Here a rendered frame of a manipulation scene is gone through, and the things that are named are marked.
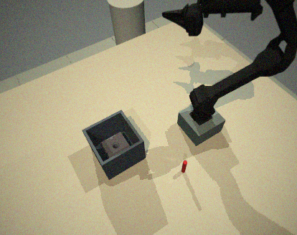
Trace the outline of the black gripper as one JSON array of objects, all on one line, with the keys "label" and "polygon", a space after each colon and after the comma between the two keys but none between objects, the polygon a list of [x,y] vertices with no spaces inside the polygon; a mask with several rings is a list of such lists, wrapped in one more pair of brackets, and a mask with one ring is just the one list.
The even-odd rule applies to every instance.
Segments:
[{"label": "black gripper", "polygon": [[230,14],[230,0],[197,0],[196,4],[187,4],[183,9],[162,12],[163,18],[186,29],[189,37],[201,34],[203,16],[208,18],[209,14],[221,14],[221,18],[225,18]]}]

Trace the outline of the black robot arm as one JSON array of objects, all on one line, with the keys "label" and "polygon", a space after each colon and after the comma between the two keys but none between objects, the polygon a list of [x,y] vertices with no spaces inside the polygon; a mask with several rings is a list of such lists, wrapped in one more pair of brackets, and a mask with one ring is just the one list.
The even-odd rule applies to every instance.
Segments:
[{"label": "black robot arm", "polygon": [[[254,21],[263,12],[261,0],[230,0],[230,13],[251,13]],[[212,86],[200,85],[189,95],[194,110],[190,113],[198,125],[212,119],[214,105],[222,96],[255,80],[271,77],[288,69],[297,53],[297,17],[293,8],[295,0],[266,0],[271,6],[280,28],[280,35],[270,40],[268,46],[257,55],[252,64],[224,78]],[[278,45],[287,43],[285,53]]]}]

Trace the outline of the dark red peg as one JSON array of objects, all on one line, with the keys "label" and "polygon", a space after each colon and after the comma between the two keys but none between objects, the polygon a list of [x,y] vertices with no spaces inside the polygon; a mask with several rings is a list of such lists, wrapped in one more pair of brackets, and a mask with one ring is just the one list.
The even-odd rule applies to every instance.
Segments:
[{"label": "dark red peg", "polygon": [[187,161],[186,160],[184,160],[184,162],[183,162],[183,165],[182,165],[182,173],[184,173],[185,172],[185,170],[186,170],[186,166],[187,166]]}]

